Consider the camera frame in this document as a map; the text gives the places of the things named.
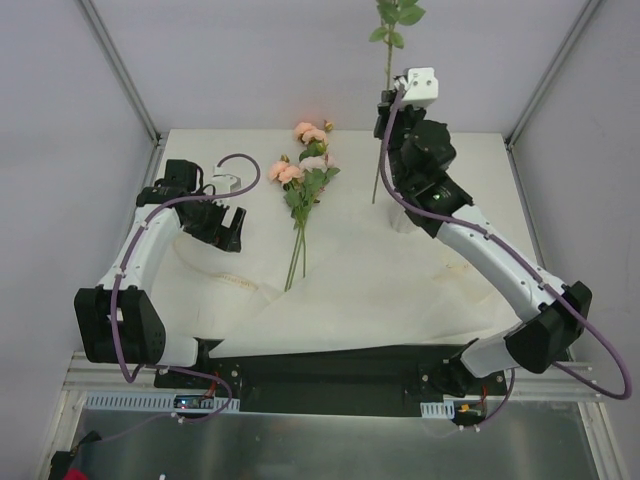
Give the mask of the white wrapping paper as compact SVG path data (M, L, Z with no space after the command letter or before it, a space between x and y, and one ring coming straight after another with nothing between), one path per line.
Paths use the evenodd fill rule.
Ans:
M319 263L222 336L213 358L464 343L514 326L511 306L460 254L367 214L330 232Z

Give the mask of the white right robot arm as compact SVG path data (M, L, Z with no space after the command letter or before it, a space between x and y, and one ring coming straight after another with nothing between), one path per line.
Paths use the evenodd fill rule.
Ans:
M403 217L472 265L511 306L518 323L464 345L424 344L417 325L452 325L458 308L418 246L361 214L324 225L326 255L310 277L211 351L214 358L265 358L354 368L409 362L431 388L462 397L486 377L545 372L587 329L591 291L566 284L502 240L472 197L448 175L456 152L445 124L426 118L438 96L431 68L412 68L382 95L374 134L379 170Z

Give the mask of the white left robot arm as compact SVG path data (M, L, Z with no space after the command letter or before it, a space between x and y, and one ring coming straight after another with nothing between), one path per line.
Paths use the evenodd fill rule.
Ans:
M240 187L240 179L221 168L206 182L196 163L171 159L163 177L141 190L130 232L112 267L97 286L79 289L74 298L90 362L175 366L188 388L209 382L212 367L199 356L199 341L171 332L150 293L166 250L182 233L222 251L240 251L246 212L237 209L230 225L224 225L229 208L217 198Z

